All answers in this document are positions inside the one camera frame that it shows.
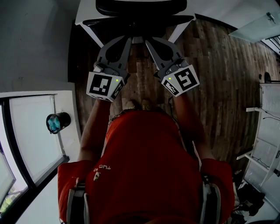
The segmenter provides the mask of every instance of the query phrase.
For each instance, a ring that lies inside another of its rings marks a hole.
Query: table leg
[[[99,47],[103,47],[104,44],[102,44],[101,40],[97,37],[97,35],[90,29],[88,26],[81,24],[82,28],[91,36],[91,38],[94,39],[94,41],[98,44]]]
[[[183,31],[189,25],[190,22],[177,25],[168,41],[174,43],[178,39],[178,37],[181,35],[181,33],[183,33]]]

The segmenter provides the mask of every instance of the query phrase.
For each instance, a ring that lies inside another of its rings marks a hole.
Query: wooden floor
[[[166,38],[173,29],[167,29]],[[86,95],[88,72],[93,70],[100,48],[83,29],[75,30],[70,41],[69,81],[76,83],[83,131],[94,103],[94,99]],[[235,171],[244,169],[247,164],[246,158],[236,161],[236,155],[252,146],[258,123],[258,112],[246,113],[245,108],[259,105],[259,82],[264,82],[265,72],[270,73],[272,80],[279,80],[280,67],[275,53],[264,44],[230,37],[230,32],[222,26],[196,20],[176,45],[199,77],[200,85],[187,94],[205,127],[213,154],[218,160],[229,162]],[[155,66],[142,45],[132,46],[128,72],[131,77],[112,104],[111,117],[125,109],[127,101],[134,99],[141,103],[144,98],[170,114],[171,94],[153,77]]]

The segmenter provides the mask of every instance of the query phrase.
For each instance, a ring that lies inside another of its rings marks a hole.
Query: shoulder strap
[[[192,141],[193,149],[199,161],[199,170],[201,168],[201,160],[197,153],[196,146]],[[209,181],[208,176],[201,176],[203,203],[200,214],[199,224],[219,224],[221,213],[221,194],[217,185]]]
[[[85,183],[78,183],[70,189],[67,204],[67,224],[89,224],[88,199]]]

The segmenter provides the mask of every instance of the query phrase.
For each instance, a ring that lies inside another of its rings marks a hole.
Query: sticker
[[[183,91],[197,84],[197,81],[189,68],[182,70],[174,75]]]
[[[176,96],[179,91],[173,86],[171,85],[170,82],[168,82],[167,80],[164,81],[163,85],[174,95]]]
[[[112,77],[94,74],[91,83],[90,93],[107,96]]]
[[[114,100],[116,99],[116,97],[118,96],[118,94],[119,94],[119,92],[122,90],[122,88],[123,88],[123,82],[121,81],[121,82],[118,84],[117,88],[115,89],[115,91],[113,92],[113,94],[112,94],[112,96],[111,96]]]
[[[104,97],[100,97],[100,96],[92,96],[93,98],[95,99],[98,99],[98,100],[106,100],[106,101],[110,101],[108,100],[107,98],[104,98]]]

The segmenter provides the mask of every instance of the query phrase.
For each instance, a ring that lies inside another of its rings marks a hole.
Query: white desk
[[[190,15],[190,16],[193,16],[192,20],[196,20],[196,16],[192,9],[191,0],[188,0],[187,8],[184,11],[179,12],[176,15]],[[75,24],[81,25],[81,27],[84,28],[84,30],[94,39],[94,41],[100,47],[103,47],[104,45],[100,41],[98,36],[92,31],[92,29],[90,29],[88,26],[84,25],[83,21],[101,19],[101,18],[109,18],[109,17],[110,16],[102,15],[97,11],[96,6],[95,6],[95,0],[81,0],[79,9],[77,12]],[[190,24],[190,22],[177,25],[174,32],[170,36],[169,41],[174,43],[178,39],[178,37],[181,35],[181,33],[185,30],[185,28]]]

